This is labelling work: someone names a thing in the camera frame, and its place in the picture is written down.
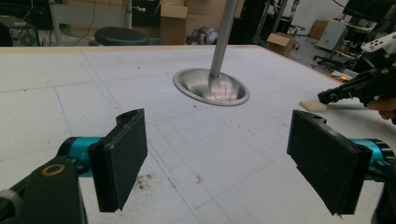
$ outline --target white table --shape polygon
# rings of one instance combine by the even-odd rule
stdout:
[[[265,49],[228,48],[221,71],[247,85],[250,99],[224,107],[192,100],[172,80],[210,68],[212,47],[0,51],[0,189],[53,158],[69,136],[104,136],[117,115],[145,108],[145,187],[122,211],[101,214],[93,181],[81,178],[90,223],[370,223],[382,184],[366,181],[355,215],[333,217],[286,153],[299,101],[339,85],[309,68]],[[374,111],[319,115],[348,138],[396,148],[395,126]]]

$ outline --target cardboard box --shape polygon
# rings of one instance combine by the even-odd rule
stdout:
[[[277,54],[288,57],[293,49],[294,42],[295,37],[291,35],[282,33],[270,34],[267,39],[266,48]]]
[[[162,0],[161,44],[185,45],[188,7],[185,0]]]
[[[64,4],[68,6],[74,7],[93,7],[93,0],[64,0]],[[116,10],[122,12],[127,5],[122,5],[122,0],[98,0],[95,3],[95,8],[100,9],[108,9],[108,10]],[[93,36],[95,32],[103,28],[103,26],[92,26],[91,29],[88,29],[88,25],[75,25],[75,24],[67,24],[67,29],[71,36]]]
[[[320,40],[324,30],[326,29],[327,23],[329,23],[329,21],[315,21],[315,23],[312,25],[309,37]]]

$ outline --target stool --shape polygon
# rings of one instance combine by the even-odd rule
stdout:
[[[149,39],[142,33],[127,28],[105,27],[95,32],[95,40],[105,46],[144,46]]]

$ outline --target robotic hand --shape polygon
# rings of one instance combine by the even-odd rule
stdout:
[[[375,103],[378,98],[396,97],[396,33],[363,44],[361,48],[367,51],[362,57],[372,69],[358,74],[337,88],[319,93],[318,98],[326,105],[358,97],[364,106],[369,105],[369,108],[378,110],[384,119],[392,119],[393,124],[396,124],[393,116],[396,111],[386,110],[378,102]]]

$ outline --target metal bowl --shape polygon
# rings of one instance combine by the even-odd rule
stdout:
[[[176,87],[191,98],[211,105],[241,105],[249,97],[247,87],[224,73],[211,77],[210,70],[194,68],[175,74]]]

